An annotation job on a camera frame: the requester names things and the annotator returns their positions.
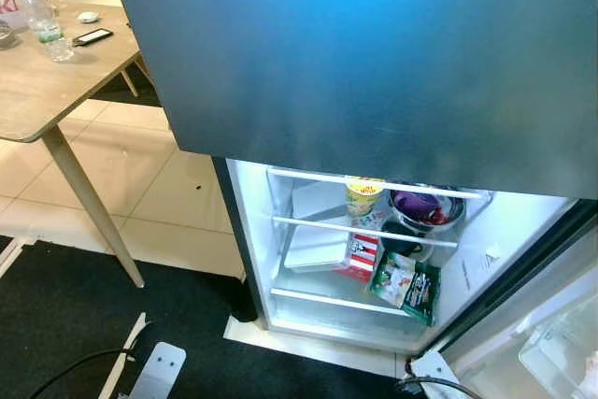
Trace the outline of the glass fridge shelf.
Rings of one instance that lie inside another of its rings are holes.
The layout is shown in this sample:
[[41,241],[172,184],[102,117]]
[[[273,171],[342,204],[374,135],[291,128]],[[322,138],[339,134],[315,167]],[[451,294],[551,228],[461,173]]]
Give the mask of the glass fridge shelf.
[[266,172],[273,174],[273,176],[283,176],[288,178],[308,178],[308,180],[333,182],[334,184],[367,185],[373,187],[383,187],[383,189],[428,193],[434,195],[452,195],[452,197],[465,199],[483,199],[487,197],[487,194],[477,192],[454,191],[449,189],[440,189],[440,187],[421,187],[411,184],[392,184],[392,182],[371,180],[370,178],[333,176],[333,174],[318,174],[303,171],[291,171],[291,169],[283,169],[277,167],[268,168],[266,169]]
[[334,306],[350,306],[350,308],[358,308],[368,310],[368,312],[386,313],[392,315],[407,315],[403,310],[396,308],[396,306],[377,306],[372,304],[362,304],[362,302],[343,300],[343,298],[334,298],[328,296],[317,295],[316,293],[286,291],[286,289],[273,288],[270,289],[272,295],[285,296],[290,298],[300,298],[300,300],[315,301],[318,304],[329,304]]
[[371,231],[371,229],[355,228],[355,227],[350,227],[350,225],[340,225],[340,224],[333,224],[333,223],[328,223],[328,222],[310,222],[310,221],[292,219],[292,217],[272,216],[272,221],[296,224],[296,225],[312,225],[312,227],[333,229],[333,231],[342,231],[342,232],[347,232],[347,233],[372,235],[372,236],[385,237],[385,238],[394,238],[394,240],[415,242],[415,244],[422,244],[422,245],[431,245],[431,246],[438,246],[438,247],[459,247],[460,246],[460,244],[457,244],[457,242],[446,241],[446,240],[435,240],[435,238],[415,237],[415,236],[406,235],[406,234],[395,234],[395,233],[388,233],[388,232],[383,232],[383,231]]

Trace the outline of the steel bowl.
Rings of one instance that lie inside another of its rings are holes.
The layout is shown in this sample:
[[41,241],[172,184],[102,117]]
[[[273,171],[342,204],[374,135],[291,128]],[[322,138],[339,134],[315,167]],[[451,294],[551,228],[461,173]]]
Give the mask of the steel bowl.
[[401,190],[392,190],[389,206],[398,223],[419,237],[447,231],[466,210],[464,198]]

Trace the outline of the purple food packet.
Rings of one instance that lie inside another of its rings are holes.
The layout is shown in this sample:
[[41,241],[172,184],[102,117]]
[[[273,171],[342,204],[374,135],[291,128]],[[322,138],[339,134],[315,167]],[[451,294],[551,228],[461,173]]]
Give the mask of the purple food packet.
[[393,191],[392,206],[407,219],[430,225],[453,223],[464,212],[461,198],[418,192]]

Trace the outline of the black bowl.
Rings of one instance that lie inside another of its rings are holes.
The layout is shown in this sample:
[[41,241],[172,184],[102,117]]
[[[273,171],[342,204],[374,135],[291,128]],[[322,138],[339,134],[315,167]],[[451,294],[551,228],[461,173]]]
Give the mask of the black bowl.
[[[419,227],[411,228],[410,225],[402,224],[401,222],[389,220],[381,225],[380,231],[394,235],[406,235],[418,238],[427,236],[427,229]],[[394,254],[405,255],[405,257],[413,258],[415,261],[427,261],[432,257],[434,249],[430,246],[418,244],[418,242],[401,240],[401,238],[381,237],[380,246],[386,252]]]

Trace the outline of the green snack packet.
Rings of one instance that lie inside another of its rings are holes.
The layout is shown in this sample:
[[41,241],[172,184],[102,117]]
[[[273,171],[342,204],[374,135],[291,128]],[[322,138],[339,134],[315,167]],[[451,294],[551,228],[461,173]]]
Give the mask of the green snack packet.
[[440,267],[385,250],[373,272],[368,291],[422,321],[423,325],[433,326],[440,279]]

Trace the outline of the yellow cup noodle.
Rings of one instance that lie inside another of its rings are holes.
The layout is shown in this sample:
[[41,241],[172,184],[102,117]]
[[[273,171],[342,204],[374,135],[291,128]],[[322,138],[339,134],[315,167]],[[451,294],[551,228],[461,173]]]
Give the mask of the yellow cup noodle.
[[351,227],[377,231],[385,221],[384,212],[376,212],[377,202],[386,189],[372,184],[351,182],[346,185],[348,223]]

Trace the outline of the red white striped box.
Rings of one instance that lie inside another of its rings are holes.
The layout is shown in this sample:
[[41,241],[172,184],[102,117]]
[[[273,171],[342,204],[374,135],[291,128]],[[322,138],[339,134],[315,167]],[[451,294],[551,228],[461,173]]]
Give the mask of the red white striped box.
[[375,274],[379,244],[379,237],[368,234],[350,234],[348,265],[337,270],[337,274],[358,280],[358,282],[370,282]]

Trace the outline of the white plastic food container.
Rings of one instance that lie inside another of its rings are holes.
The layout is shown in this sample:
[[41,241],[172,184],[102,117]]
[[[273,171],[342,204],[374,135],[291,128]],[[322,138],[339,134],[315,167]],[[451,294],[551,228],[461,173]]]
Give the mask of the white plastic food container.
[[333,271],[347,268],[351,233],[296,225],[282,265],[295,272]]

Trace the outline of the white floor board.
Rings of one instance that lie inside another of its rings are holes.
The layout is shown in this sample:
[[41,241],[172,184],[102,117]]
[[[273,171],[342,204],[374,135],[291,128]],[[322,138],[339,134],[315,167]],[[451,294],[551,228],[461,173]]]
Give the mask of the white floor board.
[[313,336],[268,331],[257,321],[237,321],[231,315],[227,318],[223,336],[226,339],[234,340],[234,342],[347,366],[358,369],[360,372],[388,375],[392,378],[397,378],[401,372],[401,357],[397,353],[329,342],[329,340],[317,339]]

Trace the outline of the black foam puzzle mat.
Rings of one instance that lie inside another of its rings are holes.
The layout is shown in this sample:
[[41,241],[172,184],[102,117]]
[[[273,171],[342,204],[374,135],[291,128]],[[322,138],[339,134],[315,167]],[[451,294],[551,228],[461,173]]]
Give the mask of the black foam puzzle mat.
[[90,99],[97,101],[107,101],[108,103],[124,103],[131,105],[162,107],[154,84],[150,81],[145,71],[136,64],[125,67],[125,73],[129,75],[129,81],[133,84],[133,89],[125,82],[123,73],[119,73],[107,84],[99,88],[97,92],[90,96]]

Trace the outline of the black phone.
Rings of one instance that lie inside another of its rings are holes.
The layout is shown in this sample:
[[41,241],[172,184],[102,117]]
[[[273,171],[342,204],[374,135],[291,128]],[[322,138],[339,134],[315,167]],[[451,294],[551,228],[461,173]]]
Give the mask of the black phone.
[[110,29],[93,29],[92,31],[85,33],[85,35],[73,37],[72,46],[90,46],[95,43],[101,43],[101,41],[112,36],[114,36],[114,32],[110,31]]

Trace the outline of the wooden table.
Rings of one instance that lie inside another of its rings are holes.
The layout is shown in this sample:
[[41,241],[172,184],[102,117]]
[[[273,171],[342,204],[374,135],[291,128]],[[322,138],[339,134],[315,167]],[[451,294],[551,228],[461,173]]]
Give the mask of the wooden table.
[[142,288],[145,282],[135,259],[59,126],[78,105],[131,65],[140,49],[123,7],[77,2],[59,2],[56,6],[64,19],[65,36],[85,35],[93,28],[78,22],[77,15],[84,11],[98,13],[101,19],[97,27],[110,29],[114,36],[80,49],[65,63],[49,59],[31,33],[21,33],[19,43],[1,50],[0,141],[44,143],[128,277]]

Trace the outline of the black floor mat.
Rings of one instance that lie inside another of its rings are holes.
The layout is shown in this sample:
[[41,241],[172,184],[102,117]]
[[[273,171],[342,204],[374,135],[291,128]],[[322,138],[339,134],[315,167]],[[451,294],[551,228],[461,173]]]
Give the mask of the black floor mat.
[[137,288],[111,255],[37,242],[0,276],[0,399],[97,399],[138,314],[117,391],[133,387],[154,344],[187,351],[168,399],[396,399],[392,378],[226,339],[253,306],[242,280],[142,263]]

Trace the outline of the clear plastic water bottle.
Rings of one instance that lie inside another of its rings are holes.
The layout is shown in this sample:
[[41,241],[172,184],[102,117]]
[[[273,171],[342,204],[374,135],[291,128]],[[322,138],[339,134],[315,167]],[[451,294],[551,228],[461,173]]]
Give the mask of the clear plastic water bottle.
[[54,7],[48,0],[14,0],[26,19],[27,28],[46,49],[49,58],[56,63],[71,61],[76,56],[72,45],[56,19]]

